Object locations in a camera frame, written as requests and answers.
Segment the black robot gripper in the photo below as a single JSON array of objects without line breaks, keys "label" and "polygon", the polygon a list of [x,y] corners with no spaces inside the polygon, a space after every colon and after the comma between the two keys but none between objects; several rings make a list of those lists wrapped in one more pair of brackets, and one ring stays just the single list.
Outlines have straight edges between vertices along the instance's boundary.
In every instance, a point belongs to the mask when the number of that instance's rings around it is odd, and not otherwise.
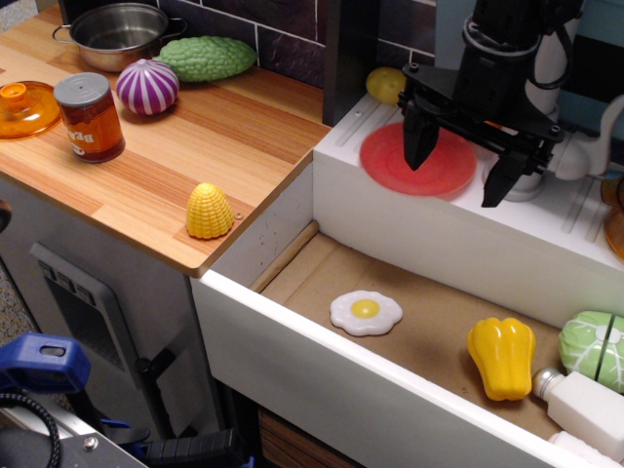
[{"label": "black robot gripper", "polygon": [[498,154],[484,172],[483,208],[532,197],[525,175],[543,173],[563,132],[529,100],[525,86],[481,72],[415,62],[403,67],[398,105],[404,117],[404,154],[417,171],[435,149],[441,129]]}]

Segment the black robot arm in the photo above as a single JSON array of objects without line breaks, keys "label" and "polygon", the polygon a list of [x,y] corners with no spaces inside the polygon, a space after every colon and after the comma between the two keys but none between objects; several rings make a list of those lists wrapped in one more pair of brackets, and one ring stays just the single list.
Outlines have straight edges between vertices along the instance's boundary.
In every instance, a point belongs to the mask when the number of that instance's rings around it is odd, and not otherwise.
[{"label": "black robot arm", "polygon": [[571,57],[566,24],[581,10],[579,1],[479,1],[463,25],[458,69],[405,65],[398,105],[409,167],[424,164],[446,129],[498,156],[484,185],[485,208],[498,206],[521,176],[543,173],[563,134],[529,100],[526,85],[536,81],[544,37],[556,35]]}]

